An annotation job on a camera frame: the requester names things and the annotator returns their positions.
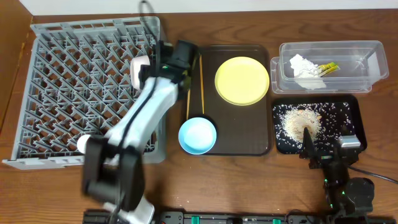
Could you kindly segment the wooden chopstick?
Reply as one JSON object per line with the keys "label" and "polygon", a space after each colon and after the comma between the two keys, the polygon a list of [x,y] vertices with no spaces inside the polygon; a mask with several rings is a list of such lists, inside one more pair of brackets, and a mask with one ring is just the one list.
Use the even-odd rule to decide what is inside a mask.
{"label": "wooden chopstick", "polygon": [[204,101],[204,86],[203,86],[203,64],[202,64],[202,55],[200,55],[199,59],[200,66],[200,94],[201,94],[201,112],[205,114],[205,101]]}
{"label": "wooden chopstick", "polygon": [[189,119],[189,110],[190,110],[190,94],[191,94],[191,90],[188,90],[187,93],[187,109],[186,109],[186,120]]}

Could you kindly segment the yellow plate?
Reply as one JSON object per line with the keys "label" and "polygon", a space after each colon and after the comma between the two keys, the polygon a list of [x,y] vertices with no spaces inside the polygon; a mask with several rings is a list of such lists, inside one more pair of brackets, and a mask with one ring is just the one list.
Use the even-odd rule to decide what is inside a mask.
{"label": "yellow plate", "polygon": [[233,57],[215,74],[215,87],[222,99],[237,106],[253,105],[265,97],[270,78],[265,66],[251,57]]}

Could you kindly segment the light blue bowl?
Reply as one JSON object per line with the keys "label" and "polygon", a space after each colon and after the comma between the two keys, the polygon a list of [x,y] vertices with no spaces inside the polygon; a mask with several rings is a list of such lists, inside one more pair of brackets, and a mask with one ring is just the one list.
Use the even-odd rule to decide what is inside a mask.
{"label": "light blue bowl", "polygon": [[184,122],[178,132],[181,148],[193,155],[205,154],[212,149],[217,139],[214,124],[206,118],[190,118]]}

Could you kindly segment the white napkin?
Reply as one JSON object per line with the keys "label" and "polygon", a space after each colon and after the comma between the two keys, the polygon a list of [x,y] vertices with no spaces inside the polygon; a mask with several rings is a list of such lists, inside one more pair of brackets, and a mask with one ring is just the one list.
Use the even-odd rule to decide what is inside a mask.
{"label": "white napkin", "polygon": [[325,88],[322,78],[318,76],[318,65],[296,54],[290,59],[290,67],[294,71],[294,79],[302,88],[316,90]]}

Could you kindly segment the green foil wrapper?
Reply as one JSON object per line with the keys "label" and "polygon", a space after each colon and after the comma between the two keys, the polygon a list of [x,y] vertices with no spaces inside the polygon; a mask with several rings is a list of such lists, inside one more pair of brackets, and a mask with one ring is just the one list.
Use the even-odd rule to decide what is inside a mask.
{"label": "green foil wrapper", "polygon": [[323,77],[331,72],[339,70],[340,67],[335,62],[330,62],[328,64],[319,65],[317,67],[317,72],[319,77]]}

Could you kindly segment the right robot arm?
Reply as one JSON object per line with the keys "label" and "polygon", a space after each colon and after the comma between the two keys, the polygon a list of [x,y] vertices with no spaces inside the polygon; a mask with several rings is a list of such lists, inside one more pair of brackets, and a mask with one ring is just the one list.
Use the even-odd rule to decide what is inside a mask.
{"label": "right robot arm", "polygon": [[340,136],[331,149],[315,147],[308,128],[303,130],[301,159],[309,160],[310,169],[321,169],[323,188],[332,213],[325,223],[369,223],[373,211],[374,183],[370,179],[349,176],[351,164],[359,160],[363,147],[355,135]]}

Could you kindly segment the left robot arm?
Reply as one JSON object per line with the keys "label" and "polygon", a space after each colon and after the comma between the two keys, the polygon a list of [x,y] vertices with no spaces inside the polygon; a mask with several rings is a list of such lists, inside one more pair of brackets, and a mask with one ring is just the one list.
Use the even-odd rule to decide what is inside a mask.
{"label": "left robot arm", "polygon": [[154,206],[144,196],[143,150],[166,112],[190,89],[198,46],[179,40],[155,44],[154,58],[130,63],[132,86],[140,92],[124,117],[104,136],[78,139],[84,154],[81,191],[104,204],[97,223],[150,223]]}

